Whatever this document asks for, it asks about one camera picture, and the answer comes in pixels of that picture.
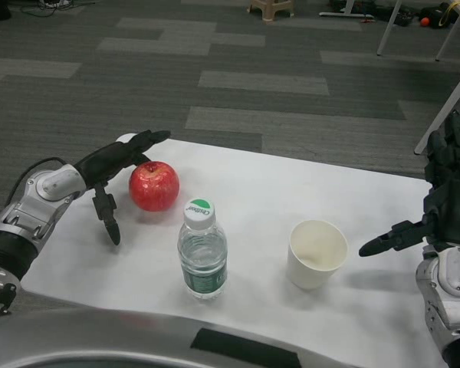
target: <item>apple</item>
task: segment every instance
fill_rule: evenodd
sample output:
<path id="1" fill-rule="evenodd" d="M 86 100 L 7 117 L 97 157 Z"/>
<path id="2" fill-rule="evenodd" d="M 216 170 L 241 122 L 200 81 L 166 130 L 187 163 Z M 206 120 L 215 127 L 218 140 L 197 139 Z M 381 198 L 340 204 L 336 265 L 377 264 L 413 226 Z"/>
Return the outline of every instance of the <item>apple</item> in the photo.
<path id="1" fill-rule="evenodd" d="M 149 161 L 136 167 L 130 177 L 130 197 L 145 211 L 165 211 L 179 194 L 179 177 L 166 163 Z"/>

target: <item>paper cup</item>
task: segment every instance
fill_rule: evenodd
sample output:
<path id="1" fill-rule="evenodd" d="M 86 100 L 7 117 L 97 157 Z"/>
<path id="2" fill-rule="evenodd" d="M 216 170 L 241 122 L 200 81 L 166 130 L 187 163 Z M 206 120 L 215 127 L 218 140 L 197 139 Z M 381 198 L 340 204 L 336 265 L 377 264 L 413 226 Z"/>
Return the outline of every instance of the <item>paper cup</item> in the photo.
<path id="1" fill-rule="evenodd" d="M 287 276 L 305 290 L 320 287 L 346 261 L 344 235 L 328 222 L 309 220 L 295 226 L 288 245 Z"/>

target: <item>white table leg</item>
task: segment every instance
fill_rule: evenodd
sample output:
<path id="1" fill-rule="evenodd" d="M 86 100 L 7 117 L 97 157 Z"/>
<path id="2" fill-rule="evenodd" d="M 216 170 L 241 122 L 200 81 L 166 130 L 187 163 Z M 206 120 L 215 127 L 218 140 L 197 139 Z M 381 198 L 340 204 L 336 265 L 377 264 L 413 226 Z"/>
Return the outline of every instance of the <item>white table leg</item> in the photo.
<path id="1" fill-rule="evenodd" d="M 378 56 L 382 55 L 383 48 L 385 47 L 386 41 L 389 39 L 390 31 L 392 31 L 393 22 L 396 20 L 397 14 L 399 13 L 400 5 L 402 0 L 397 0 L 396 5 L 393 7 L 392 15 L 390 16 L 389 24 L 386 25 L 385 32 L 383 33 L 382 41 L 380 41 L 380 46 L 376 51 Z"/>
<path id="2" fill-rule="evenodd" d="M 351 14 L 355 0 L 347 0 L 344 12 L 334 13 L 332 11 L 322 11 L 320 17 L 345 17 L 345 18 L 373 18 L 370 14 Z"/>
<path id="3" fill-rule="evenodd" d="M 456 22 L 454 23 L 452 29 L 450 30 L 450 33 L 448 33 L 448 36 L 446 36 L 446 39 L 445 39 L 445 42 L 443 42 L 442 48 L 439 49 L 439 52 L 438 52 L 438 54 L 436 55 L 436 58 L 435 58 L 436 61 L 439 61 L 439 59 L 441 59 L 441 57 L 445 53 L 446 46 L 452 40 L 453 35 L 455 34 L 455 32 L 456 32 L 456 30 L 457 30 L 459 25 L 460 25 L 460 15 L 458 16 L 458 18 L 457 18 Z"/>
<path id="4" fill-rule="evenodd" d="M 457 87 L 455 87 L 452 94 L 450 95 L 450 97 L 448 97 L 447 101 L 445 102 L 445 105 L 439 111 L 438 115 L 436 115 L 428 130 L 426 131 L 426 133 L 424 133 L 424 136 L 422 136 L 421 140 L 417 144 L 416 148 L 414 149 L 414 153 L 416 155 L 420 155 L 422 151 L 426 148 L 426 146 L 428 145 L 429 134 L 437 130 L 442 125 L 443 121 L 446 119 L 448 114 L 452 112 L 453 107 L 455 106 L 459 98 L 460 82 L 458 82 Z"/>

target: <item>white bottle cap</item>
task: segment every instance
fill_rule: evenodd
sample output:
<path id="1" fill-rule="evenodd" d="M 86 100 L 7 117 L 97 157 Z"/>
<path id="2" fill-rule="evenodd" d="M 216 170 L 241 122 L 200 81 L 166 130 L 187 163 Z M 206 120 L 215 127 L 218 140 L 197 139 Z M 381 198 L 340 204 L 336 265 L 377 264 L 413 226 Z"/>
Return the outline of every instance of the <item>white bottle cap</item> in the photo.
<path id="1" fill-rule="evenodd" d="M 206 199 L 194 198 L 184 207 L 184 222 L 193 230 L 204 230 L 215 223 L 215 206 Z"/>

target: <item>white table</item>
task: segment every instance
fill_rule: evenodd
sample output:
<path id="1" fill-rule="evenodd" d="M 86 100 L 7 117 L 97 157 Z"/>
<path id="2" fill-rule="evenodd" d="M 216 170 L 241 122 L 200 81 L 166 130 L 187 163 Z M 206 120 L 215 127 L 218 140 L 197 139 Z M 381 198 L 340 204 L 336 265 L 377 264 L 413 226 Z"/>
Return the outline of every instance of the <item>white table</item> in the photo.
<path id="1" fill-rule="evenodd" d="M 179 174 L 173 208 L 138 209 L 127 191 L 132 168 L 125 169 L 107 187 L 118 206 L 119 248 L 97 220 L 89 192 L 58 224 L 24 278 L 25 290 L 94 307 L 192 317 L 368 368 L 444 366 L 416 287 L 421 245 L 357 255 L 393 224 L 421 219 L 426 182 L 175 140 L 147 155 Z M 214 201 L 228 237 L 228 283 L 210 303 L 186 292 L 176 250 L 182 207 L 193 196 Z M 335 224 L 350 244 L 346 264 L 312 292 L 284 276 L 289 233 L 305 219 Z"/>
<path id="2" fill-rule="evenodd" d="M 389 39 L 390 31 L 392 30 L 392 27 L 393 27 L 393 22 L 395 21 L 397 13 L 399 12 L 402 1 L 403 0 L 397 0 L 393 8 L 393 13 L 390 16 L 389 23 L 386 26 L 385 32 L 383 33 L 383 36 L 382 36 L 382 40 L 380 41 L 380 45 L 378 47 L 378 50 L 376 51 L 376 54 L 378 56 L 381 56 L 383 53 L 383 49 L 385 48 L 386 42 Z M 454 7 L 453 11 L 457 11 L 459 14 L 459 17 L 457 21 L 454 23 L 454 25 L 452 26 L 452 30 L 448 33 L 448 36 L 446 37 L 445 42 L 443 42 L 442 47 L 440 48 L 438 54 L 436 55 L 436 58 L 435 58 L 436 61 L 440 60 L 440 58 L 445 52 L 446 46 L 451 41 L 451 39 L 453 38 L 453 35 L 456 32 L 456 29 L 460 25 L 460 5 Z M 419 141 L 416 148 L 414 149 L 415 154 L 420 155 L 422 153 L 422 151 L 428 145 L 428 138 L 431 132 L 437 130 L 443 124 L 443 121 L 445 121 L 449 113 L 452 112 L 453 108 L 455 107 L 455 104 L 457 103 L 459 99 L 460 99 L 460 82 L 457 84 L 452 94 L 450 94 L 450 97 L 448 97 L 447 101 L 443 105 L 442 109 L 439 111 L 438 115 L 436 115 L 435 119 L 432 121 L 426 133 L 424 133 L 424 135 L 422 136 L 421 140 Z"/>

